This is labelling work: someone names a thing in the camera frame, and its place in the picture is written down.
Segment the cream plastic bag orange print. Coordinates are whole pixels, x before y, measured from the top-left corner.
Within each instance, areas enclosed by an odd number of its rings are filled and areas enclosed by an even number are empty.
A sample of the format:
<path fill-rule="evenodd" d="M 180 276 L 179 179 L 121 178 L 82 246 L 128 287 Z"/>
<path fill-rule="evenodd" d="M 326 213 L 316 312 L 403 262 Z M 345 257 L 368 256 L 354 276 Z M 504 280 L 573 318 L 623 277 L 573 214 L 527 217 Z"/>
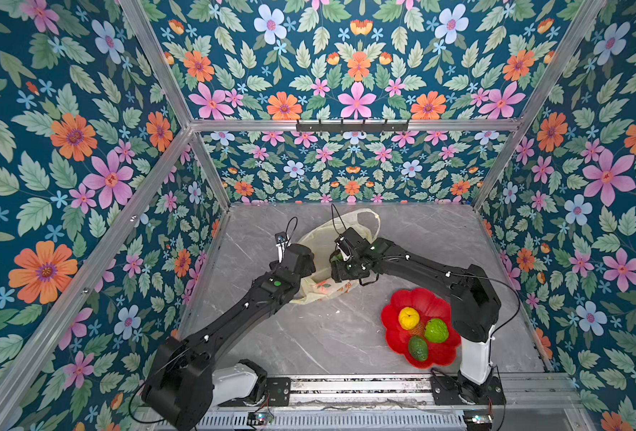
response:
<path fill-rule="evenodd" d="M 335 252 L 334 241 L 339 232 L 344 231 L 341 225 L 344 221 L 346 228 L 354 228 L 363 238 L 372 242 L 379 237 L 381 218 L 377 212 L 369 208 L 358 209 L 341 218 L 334 217 L 331 221 L 314 228 L 300 240 L 314 253 L 315 272 L 301 280 L 298 294 L 290 301 L 293 305 L 309 305 L 318 301 L 327 301 L 349 292 L 359 285 L 356 280 L 338 281 L 332 276 L 331 255 Z"/>

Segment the yellow lemon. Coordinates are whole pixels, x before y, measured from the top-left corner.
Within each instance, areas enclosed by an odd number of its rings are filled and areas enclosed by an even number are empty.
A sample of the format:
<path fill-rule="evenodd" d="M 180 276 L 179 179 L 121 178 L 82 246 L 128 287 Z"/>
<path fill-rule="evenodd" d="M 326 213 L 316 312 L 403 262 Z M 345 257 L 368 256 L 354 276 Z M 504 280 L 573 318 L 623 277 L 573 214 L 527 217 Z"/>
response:
<path fill-rule="evenodd" d="M 404 307 L 398 314 L 398 323 L 403 330 L 410 332 L 420 323 L 420 314 L 412 307 Z"/>

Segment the red flower-shaped plate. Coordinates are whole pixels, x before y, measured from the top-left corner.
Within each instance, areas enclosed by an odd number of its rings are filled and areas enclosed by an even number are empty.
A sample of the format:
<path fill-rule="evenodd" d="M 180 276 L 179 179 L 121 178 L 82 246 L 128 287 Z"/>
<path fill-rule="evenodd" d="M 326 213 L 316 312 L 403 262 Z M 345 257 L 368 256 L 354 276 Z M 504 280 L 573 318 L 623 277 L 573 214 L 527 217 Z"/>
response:
<path fill-rule="evenodd" d="M 398 314 L 404 307 L 412 307 L 420 314 L 420 323 L 410 332 L 403 330 L 398 323 Z M 426 323 L 434 318 L 445 322 L 449 330 L 449 339 L 442 344 L 427 342 L 429 358 L 423 363 L 416 362 L 408 351 L 409 339 L 412 336 L 424 338 Z M 452 328 L 451 306 L 426 289 L 399 290 L 392 294 L 390 302 L 381 312 L 381 322 L 385 328 L 385 341 L 390 350 L 403 355 L 412 366 L 420 369 L 431 366 L 450 366 L 456 360 L 457 349 L 461 346 L 462 340 Z"/>

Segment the green avocado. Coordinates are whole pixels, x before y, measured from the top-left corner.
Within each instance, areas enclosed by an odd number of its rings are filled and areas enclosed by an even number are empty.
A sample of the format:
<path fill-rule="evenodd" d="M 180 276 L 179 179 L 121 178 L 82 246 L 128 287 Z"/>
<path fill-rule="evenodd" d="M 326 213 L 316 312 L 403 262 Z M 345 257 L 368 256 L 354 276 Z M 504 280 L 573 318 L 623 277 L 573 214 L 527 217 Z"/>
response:
<path fill-rule="evenodd" d="M 429 358 L 429 346 L 427 341 L 420 336 L 412 336 L 408 342 L 408 351 L 416 362 L 426 362 Z"/>

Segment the green bell pepper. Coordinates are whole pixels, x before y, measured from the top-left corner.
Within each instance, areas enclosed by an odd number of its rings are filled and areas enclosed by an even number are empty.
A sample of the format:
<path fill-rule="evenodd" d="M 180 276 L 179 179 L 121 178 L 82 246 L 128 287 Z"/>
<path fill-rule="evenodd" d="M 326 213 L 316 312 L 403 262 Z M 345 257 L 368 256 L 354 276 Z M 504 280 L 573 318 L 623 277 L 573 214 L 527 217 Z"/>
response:
<path fill-rule="evenodd" d="M 442 319 L 430 319 L 425 326 L 424 338 L 433 344 L 442 344 L 449 339 L 449 330 Z"/>

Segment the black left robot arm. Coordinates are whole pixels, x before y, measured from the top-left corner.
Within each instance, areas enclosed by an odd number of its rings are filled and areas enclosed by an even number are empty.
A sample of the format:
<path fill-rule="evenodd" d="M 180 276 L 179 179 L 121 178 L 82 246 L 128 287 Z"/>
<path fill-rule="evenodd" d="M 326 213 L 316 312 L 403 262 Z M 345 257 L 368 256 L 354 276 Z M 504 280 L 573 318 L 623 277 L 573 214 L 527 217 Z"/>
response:
<path fill-rule="evenodd" d="M 216 364 L 246 333 L 289 303 L 315 272 L 314 253 L 288 246 L 270 271 L 223 315 L 194 334 L 169 337 L 156 351 L 141 399 L 177 430 L 192 430 L 213 406 Z"/>

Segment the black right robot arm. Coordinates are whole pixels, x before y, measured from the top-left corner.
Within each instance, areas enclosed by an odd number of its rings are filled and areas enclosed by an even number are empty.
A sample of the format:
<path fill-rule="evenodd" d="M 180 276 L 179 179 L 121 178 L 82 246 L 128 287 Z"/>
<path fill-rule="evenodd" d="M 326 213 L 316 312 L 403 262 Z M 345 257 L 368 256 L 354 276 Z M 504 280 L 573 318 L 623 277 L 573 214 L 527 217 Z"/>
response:
<path fill-rule="evenodd" d="M 389 276 L 414 285 L 396 291 L 382 309 L 388 348 L 419 369 L 457 363 L 445 388 L 468 404 L 488 400 L 502 303 L 485 271 L 435 262 L 384 238 L 370 242 L 353 228 L 338 235 L 335 245 L 334 280 L 365 287 Z"/>

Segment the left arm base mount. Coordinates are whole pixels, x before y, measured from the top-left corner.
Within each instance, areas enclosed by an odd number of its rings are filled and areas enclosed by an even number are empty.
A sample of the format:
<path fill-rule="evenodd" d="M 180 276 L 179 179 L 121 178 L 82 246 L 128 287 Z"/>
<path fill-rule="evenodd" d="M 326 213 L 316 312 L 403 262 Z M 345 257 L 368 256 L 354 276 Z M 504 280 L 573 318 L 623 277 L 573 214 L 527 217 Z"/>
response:
<path fill-rule="evenodd" d="M 243 359 L 213 373 L 214 407 L 287 407 L 292 389 L 289 377 L 271 377 L 255 362 Z"/>

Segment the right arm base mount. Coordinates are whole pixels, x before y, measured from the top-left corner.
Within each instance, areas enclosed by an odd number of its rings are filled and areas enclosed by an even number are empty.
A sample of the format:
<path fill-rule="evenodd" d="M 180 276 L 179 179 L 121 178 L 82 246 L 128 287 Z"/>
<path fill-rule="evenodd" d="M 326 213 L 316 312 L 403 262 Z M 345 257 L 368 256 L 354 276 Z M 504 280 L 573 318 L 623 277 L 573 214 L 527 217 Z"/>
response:
<path fill-rule="evenodd" d="M 504 388 L 495 370 L 490 372 L 483 384 L 474 384 L 461 373 L 450 375 L 436 368 L 432 368 L 430 373 L 431 391 L 436 405 L 506 405 Z"/>

